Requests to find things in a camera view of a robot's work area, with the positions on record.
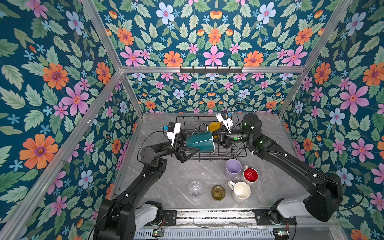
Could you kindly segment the yellow mug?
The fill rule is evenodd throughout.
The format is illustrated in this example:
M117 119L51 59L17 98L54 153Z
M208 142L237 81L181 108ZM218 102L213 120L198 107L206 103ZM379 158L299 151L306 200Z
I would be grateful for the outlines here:
M209 131L214 132L214 131L220 130L221 127L222 127L221 123L219 123L219 122L212 122L212 123L209 124L208 129L209 129Z

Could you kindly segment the dark green mug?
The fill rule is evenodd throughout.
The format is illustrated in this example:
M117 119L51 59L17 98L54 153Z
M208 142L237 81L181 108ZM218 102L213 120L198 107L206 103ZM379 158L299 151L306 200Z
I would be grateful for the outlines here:
M200 152L214 152L215 143L213 132L207 124L198 125L186 139L186 147L199 148Z

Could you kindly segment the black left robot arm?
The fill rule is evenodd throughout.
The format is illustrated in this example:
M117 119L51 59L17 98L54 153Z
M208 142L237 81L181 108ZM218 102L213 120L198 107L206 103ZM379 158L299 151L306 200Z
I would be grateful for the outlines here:
M199 151L184 146L190 135L188 131L181 131L176 134L174 141L167 140L141 148L141 173L120 195L102 202L94 226L94 240L132 240L137 230L148 223L162 220L162 204L148 201L141 208L138 205L166 171L166 156L175 155L177 160L184 163Z

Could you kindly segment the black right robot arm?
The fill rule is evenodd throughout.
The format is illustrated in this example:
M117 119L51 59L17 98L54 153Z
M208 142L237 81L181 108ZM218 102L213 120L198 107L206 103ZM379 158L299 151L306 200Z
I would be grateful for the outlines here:
M288 153L275 140L263 134L262 121L256 114L245 114L238 127L234 126L227 111L218 113L216 118L221 123L221 129L214 131L219 145L228 148L232 143L244 143L252 155L277 166L307 191L307 195L302 197L278 199L267 214L273 224L280 225L283 219L298 216L329 221L343 200L341 180L336 174L321 173Z

